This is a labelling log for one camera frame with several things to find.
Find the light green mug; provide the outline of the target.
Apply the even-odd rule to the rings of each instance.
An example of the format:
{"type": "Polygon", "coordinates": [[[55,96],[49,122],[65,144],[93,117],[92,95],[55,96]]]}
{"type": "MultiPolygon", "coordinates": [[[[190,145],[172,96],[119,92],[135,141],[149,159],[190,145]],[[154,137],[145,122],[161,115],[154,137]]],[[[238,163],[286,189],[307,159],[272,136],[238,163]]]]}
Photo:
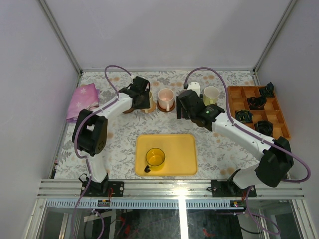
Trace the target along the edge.
{"type": "Polygon", "coordinates": [[[206,106],[210,104],[216,104],[219,98],[220,92],[216,87],[209,86],[203,91],[203,102],[206,106]]]}

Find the yellow glass mug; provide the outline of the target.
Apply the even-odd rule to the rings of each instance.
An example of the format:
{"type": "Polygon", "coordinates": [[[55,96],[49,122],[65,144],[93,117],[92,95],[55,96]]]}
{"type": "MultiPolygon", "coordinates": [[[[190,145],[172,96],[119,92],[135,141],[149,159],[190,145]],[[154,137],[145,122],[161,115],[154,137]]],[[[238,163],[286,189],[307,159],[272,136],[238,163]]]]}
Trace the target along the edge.
{"type": "Polygon", "coordinates": [[[165,163],[165,153],[159,148],[152,148],[146,153],[146,167],[144,168],[145,173],[151,171],[162,170],[165,163]]]}

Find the pink mug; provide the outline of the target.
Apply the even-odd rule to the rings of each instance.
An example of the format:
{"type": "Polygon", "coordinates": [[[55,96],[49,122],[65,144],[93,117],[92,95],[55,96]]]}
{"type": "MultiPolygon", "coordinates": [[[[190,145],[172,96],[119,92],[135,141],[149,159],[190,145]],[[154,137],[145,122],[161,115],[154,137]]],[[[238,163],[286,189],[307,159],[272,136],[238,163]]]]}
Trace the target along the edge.
{"type": "Polygon", "coordinates": [[[158,101],[160,106],[168,111],[174,101],[174,92],[167,88],[161,89],[158,93],[158,101]]]}

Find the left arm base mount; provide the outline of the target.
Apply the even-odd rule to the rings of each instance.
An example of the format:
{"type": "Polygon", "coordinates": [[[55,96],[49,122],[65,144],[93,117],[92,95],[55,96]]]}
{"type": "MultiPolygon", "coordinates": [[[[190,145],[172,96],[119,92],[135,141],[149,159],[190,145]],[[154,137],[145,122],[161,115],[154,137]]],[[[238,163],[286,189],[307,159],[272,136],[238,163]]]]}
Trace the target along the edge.
{"type": "Polygon", "coordinates": [[[125,183],[123,181],[110,181],[108,174],[106,178],[97,183],[91,181],[84,197],[123,197],[125,183]]]}

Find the dark brown wooden coaster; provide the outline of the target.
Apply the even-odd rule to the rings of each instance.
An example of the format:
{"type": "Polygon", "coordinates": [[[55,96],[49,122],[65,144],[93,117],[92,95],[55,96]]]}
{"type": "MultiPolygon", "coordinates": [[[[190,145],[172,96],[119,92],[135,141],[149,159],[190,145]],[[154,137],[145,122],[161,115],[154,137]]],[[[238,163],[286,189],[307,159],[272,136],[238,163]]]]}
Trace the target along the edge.
{"type": "Polygon", "coordinates": [[[129,110],[124,111],[123,113],[124,113],[124,114],[129,114],[129,113],[131,113],[131,112],[133,112],[133,111],[134,111],[134,109],[133,109],[133,108],[130,108],[129,110]]]}

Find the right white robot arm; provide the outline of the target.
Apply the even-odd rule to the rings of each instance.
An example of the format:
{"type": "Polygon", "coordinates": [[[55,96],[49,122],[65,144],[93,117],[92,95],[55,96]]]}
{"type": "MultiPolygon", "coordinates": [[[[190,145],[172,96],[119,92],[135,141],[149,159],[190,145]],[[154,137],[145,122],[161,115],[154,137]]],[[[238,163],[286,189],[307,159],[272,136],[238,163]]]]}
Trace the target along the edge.
{"type": "Polygon", "coordinates": [[[292,168],[294,162],[287,154],[291,150],[287,139],[257,135],[253,129],[235,119],[231,120],[223,108],[215,104],[206,106],[193,90],[181,91],[176,97],[176,103],[177,118],[191,120],[199,127],[231,139],[259,161],[231,175],[227,184],[230,195],[239,196],[245,188],[257,184],[275,188],[292,168]]]}

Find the yellow plastic tray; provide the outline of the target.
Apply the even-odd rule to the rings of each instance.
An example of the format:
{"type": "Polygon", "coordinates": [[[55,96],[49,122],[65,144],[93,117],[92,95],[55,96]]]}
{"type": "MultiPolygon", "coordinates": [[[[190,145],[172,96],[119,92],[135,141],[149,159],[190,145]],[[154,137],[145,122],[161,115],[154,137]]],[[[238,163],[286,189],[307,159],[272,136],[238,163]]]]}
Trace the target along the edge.
{"type": "Polygon", "coordinates": [[[141,177],[194,176],[198,171],[195,138],[191,134],[145,134],[136,142],[135,174],[141,177]],[[160,150],[164,160],[150,164],[147,155],[160,150]]]}

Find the aluminium front rail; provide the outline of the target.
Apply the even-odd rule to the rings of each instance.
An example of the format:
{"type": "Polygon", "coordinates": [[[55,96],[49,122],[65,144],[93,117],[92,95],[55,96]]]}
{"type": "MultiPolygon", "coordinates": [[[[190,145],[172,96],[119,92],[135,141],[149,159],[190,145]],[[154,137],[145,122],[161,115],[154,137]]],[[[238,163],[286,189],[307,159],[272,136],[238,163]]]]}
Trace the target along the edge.
{"type": "MultiPolygon", "coordinates": [[[[212,198],[207,188],[209,180],[122,180],[124,182],[124,199],[208,199],[212,198]]],[[[305,198],[300,184],[280,183],[277,188],[256,185],[254,191],[261,200],[303,200],[305,198]]],[[[80,197],[81,183],[77,179],[43,179],[37,198],[71,198],[80,197]]]]}

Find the orange compartment organizer box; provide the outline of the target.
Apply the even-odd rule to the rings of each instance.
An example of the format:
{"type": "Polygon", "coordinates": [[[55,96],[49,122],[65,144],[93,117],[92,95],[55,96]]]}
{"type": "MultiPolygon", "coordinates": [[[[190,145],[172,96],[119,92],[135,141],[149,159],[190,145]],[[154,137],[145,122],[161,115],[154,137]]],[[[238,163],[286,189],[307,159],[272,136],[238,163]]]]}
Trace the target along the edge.
{"type": "Polygon", "coordinates": [[[249,109],[247,98],[260,97],[259,89],[263,86],[229,86],[228,99],[232,117],[235,118],[236,111],[249,110],[253,114],[252,123],[243,123],[249,128],[255,130],[254,124],[260,120],[267,120],[274,126],[273,138],[278,139],[284,137],[287,140],[291,139],[286,120],[278,103],[277,97],[267,98],[264,110],[249,109]]]}

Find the pink folded cloth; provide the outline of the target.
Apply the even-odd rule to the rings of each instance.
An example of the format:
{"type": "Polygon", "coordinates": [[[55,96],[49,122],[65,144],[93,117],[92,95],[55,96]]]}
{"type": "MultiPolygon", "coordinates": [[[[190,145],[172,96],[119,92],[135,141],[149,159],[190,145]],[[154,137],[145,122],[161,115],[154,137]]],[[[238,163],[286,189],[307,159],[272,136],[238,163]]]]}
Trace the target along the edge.
{"type": "Polygon", "coordinates": [[[98,94],[99,90],[96,89],[94,83],[81,85],[76,88],[67,110],[66,121],[76,122],[81,110],[93,110],[97,108],[99,106],[98,94]]]}

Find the dark fabric flower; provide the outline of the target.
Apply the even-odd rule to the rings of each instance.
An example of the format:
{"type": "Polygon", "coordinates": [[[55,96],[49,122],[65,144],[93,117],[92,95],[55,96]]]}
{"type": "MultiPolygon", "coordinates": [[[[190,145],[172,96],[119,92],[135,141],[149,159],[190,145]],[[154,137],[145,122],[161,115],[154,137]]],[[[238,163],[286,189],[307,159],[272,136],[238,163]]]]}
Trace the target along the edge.
{"type": "Polygon", "coordinates": [[[274,85],[272,82],[269,82],[266,86],[263,86],[259,89],[260,95],[265,98],[274,98],[274,85]]]}
{"type": "Polygon", "coordinates": [[[273,130],[274,130],[274,126],[271,122],[267,121],[267,120],[260,120],[257,123],[254,124],[255,127],[255,131],[266,135],[266,136],[273,136],[273,130]]]}
{"type": "Polygon", "coordinates": [[[253,114],[249,110],[239,110],[235,113],[235,118],[241,123],[252,123],[253,114]]]}
{"type": "Polygon", "coordinates": [[[247,103],[251,110],[264,110],[266,102],[267,98],[263,96],[247,98],[247,103]]]}

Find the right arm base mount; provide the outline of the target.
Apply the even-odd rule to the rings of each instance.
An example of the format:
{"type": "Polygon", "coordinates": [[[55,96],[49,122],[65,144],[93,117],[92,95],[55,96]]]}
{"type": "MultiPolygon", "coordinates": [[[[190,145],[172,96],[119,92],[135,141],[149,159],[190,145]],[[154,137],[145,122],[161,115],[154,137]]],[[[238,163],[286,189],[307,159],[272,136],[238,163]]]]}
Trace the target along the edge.
{"type": "Polygon", "coordinates": [[[256,172],[254,170],[236,170],[226,181],[211,180],[210,191],[212,197],[217,198],[241,198],[247,195],[248,189],[252,186],[251,192],[248,193],[252,197],[256,197],[254,191],[255,185],[258,182],[256,172]]]}

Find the woven rattan coaster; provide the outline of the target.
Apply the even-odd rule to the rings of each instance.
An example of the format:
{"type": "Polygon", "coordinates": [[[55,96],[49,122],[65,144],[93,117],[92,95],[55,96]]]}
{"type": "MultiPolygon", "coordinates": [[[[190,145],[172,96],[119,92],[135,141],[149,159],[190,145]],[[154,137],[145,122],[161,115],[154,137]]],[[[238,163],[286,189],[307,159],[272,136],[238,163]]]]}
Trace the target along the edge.
{"type": "Polygon", "coordinates": [[[155,102],[152,102],[151,104],[151,108],[148,108],[148,109],[141,109],[141,111],[145,114],[149,114],[149,113],[152,113],[155,109],[156,109],[156,103],[155,102]]]}

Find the cream yellow mug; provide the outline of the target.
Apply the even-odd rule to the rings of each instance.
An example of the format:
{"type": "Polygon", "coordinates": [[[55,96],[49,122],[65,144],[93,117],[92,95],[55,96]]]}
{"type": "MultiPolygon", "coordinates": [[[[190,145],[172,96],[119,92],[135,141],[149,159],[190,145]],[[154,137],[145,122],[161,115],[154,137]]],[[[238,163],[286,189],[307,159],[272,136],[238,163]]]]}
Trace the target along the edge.
{"type": "Polygon", "coordinates": [[[150,107],[149,107],[149,108],[151,108],[151,104],[152,104],[152,102],[154,101],[154,100],[153,100],[153,94],[152,94],[151,91],[149,92],[149,101],[150,101],[150,107]]]}

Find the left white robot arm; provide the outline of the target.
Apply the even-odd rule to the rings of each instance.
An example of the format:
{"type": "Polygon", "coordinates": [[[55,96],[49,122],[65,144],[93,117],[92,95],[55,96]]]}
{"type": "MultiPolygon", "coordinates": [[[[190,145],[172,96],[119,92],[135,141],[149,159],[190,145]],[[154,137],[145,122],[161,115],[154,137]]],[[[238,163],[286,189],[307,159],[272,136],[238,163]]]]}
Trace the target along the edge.
{"type": "Polygon", "coordinates": [[[86,160],[89,176],[94,181],[92,191],[97,196],[105,196],[109,191],[109,184],[104,181],[107,171],[103,157],[98,156],[107,142],[108,120],[129,110],[149,109],[150,89],[148,80],[136,76],[113,99],[92,111],[83,109],[78,115],[72,142],[77,157],[86,160]]]}

